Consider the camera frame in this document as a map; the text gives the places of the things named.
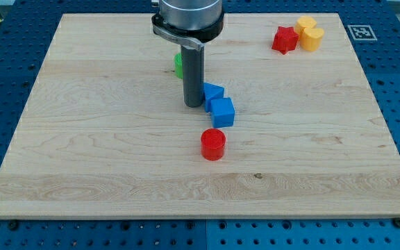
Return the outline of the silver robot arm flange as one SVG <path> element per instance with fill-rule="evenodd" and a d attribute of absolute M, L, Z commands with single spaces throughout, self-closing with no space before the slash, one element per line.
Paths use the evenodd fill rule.
<path fill-rule="evenodd" d="M 203 51 L 224 26 L 222 0 L 151 0 L 153 32 L 185 49 Z"/>

